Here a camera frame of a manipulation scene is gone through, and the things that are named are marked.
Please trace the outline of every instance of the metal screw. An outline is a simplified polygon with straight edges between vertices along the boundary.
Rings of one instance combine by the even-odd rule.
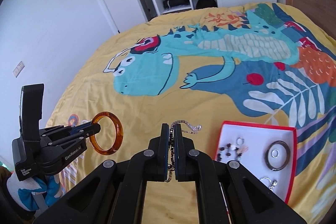
[[[103,162],[103,166],[105,168],[111,168],[113,165],[114,165],[113,160],[106,160],[106,161]]]
[[[238,161],[232,160],[229,162],[229,166],[233,169],[237,169],[240,166],[240,164]]]
[[[143,152],[143,154],[146,156],[146,157],[151,157],[154,155],[154,151],[153,150],[150,150],[150,149],[147,149]]]
[[[200,152],[197,149],[192,149],[189,151],[190,156],[197,157],[200,154]]]

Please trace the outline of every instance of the red jewelry box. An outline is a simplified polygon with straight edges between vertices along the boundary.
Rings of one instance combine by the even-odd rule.
[[[285,203],[288,203],[296,171],[296,129],[269,124],[224,121],[213,159],[217,160],[217,154],[221,153],[221,162],[227,163],[230,160],[235,160],[237,157],[236,151],[228,150],[227,144],[230,143],[232,146],[240,147],[236,143],[238,138],[244,139],[241,147],[248,146],[248,150],[240,158],[240,163],[258,179],[265,177],[271,181],[276,179],[277,185],[273,192]],[[271,143],[278,140],[284,141],[289,146],[290,159],[282,170],[272,171],[267,167],[264,156]],[[220,147],[225,147],[225,150],[220,151]],[[273,150],[278,150],[276,158],[270,156]],[[285,148],[277,144],[269,151],[268,159],[272,166],[280,167],[284,163],[286,155]],[[267,179],[262,180],[262,182],[266,186],[271,185]]]

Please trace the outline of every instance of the wooden shelf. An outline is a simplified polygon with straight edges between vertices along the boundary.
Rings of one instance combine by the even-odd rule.
[[[177,11],[182,11],[182,10],[191,10],[190,4],[188,5],[179,5],[176,7],[172,7],[170,9],[165,9],[161,14],[167,14],[167,13],[172,13],[172,12],[177,12]]]

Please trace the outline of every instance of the red cherry print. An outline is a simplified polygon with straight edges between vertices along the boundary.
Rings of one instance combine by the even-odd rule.
[[[262,77],[258,73],[250,73],[247,75],[246,80],[251,84],[251,85],[261,85],[264,83],[264,77]]]
[[[279,69],[284,71],[285,70],[285,64],[282,62],[274,62],[274,65]]]

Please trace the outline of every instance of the dinosaur print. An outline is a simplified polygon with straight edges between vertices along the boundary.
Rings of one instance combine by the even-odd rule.
[[[228,78],[234,72],[234,58],[240,61],[297,63],[298,42],[293,42],[282,30],[287,26],[269,25],[251,10],[246,12],[251,26],[229,29],[189,25],[170,30],[167,35],[144,38],[113,57],[104,72],[114,75],[114,89],[123,95],[156,96],[172,87],[179,75],[179,56],[220,57],[223,65],[214,75],[199,78],[188,73],[182,89],[196,83],[215,82]]]

